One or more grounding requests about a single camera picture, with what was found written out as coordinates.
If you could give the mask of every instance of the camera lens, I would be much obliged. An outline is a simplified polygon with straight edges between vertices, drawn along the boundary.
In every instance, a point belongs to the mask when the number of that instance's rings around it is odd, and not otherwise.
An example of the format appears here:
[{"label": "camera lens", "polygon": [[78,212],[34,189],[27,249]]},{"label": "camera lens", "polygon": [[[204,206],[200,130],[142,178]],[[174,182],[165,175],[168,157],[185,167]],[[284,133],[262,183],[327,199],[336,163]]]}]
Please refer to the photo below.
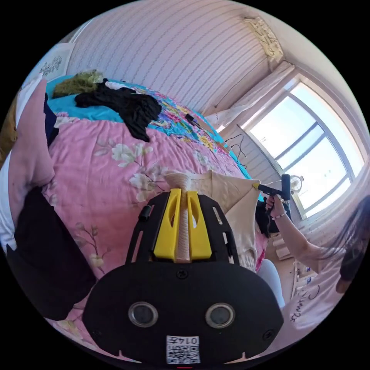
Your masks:
[{"label": "camera lens", "polygon": [[234,318],[234,309],[227,303],[216,303],[205,314],[207,324],[215,329],[228,327],[232,324]]},{"label": "camera lens", "polygon": [[150,303],[136,302],[128,310],[130,321],[141,328],[153,326],[158,319],[158,312]]}]

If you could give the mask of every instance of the qr code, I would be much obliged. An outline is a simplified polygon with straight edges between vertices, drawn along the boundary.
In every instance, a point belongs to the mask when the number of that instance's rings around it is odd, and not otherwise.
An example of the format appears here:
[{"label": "qr code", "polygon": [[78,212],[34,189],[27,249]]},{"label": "qr code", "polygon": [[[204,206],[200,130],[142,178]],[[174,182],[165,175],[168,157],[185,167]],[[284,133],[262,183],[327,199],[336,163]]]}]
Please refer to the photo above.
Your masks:
[{"label": "qr code", "polygon": [[200,363],[199,337],[167,336],[167,363]]}]

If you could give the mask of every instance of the pink cushion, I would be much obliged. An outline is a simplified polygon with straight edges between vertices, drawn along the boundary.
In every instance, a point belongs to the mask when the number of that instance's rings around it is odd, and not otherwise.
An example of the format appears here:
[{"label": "pink cushion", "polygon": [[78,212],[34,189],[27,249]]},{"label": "pink cushion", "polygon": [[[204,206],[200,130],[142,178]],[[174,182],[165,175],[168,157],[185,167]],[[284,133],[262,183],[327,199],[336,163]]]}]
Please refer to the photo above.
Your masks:
[{"label": "pink cushion", "polygon": [[18,139],[10,155],[8,192],[15,226],[29,190],[46,185],[54,177],[45,134],[46,83],[40,81],[24,107],[17,126]]}]

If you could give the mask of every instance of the woman's arm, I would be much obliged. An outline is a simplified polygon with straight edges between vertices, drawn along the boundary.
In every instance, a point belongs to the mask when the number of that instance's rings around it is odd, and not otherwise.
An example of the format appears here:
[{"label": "woman's arm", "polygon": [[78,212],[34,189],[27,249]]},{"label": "woman's arm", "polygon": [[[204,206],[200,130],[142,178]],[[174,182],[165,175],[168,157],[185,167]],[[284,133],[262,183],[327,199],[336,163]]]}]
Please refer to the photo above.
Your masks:
[{"label": "woman's arm", "polygon": [[[272,217],[285,213],[284,206],[277,195],[267,200],[267,208],[272,206],[274,206],[271,211]],[[318,273],[320,248],[309,243],[287,215],[275,219],[275,223],[291,255]]]}]

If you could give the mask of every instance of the bracelet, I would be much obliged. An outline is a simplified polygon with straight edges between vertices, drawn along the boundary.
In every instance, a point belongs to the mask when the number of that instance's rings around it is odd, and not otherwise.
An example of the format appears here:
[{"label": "bracelet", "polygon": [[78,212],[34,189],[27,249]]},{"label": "bracelet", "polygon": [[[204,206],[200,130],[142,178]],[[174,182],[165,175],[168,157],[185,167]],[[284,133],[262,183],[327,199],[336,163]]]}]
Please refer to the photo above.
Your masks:
[{"label": "bracelet", "polygon": [[282,213],[281,215],[278,215],[278,216],[276,216],[276,217],[271,217],[271,219],[273,220],[273,221],[275,221],[276,219],[279,219],[280,217],[283,217],[283,216],[285,216],[286,215],[286,212],[284,212],[284,213]]}]

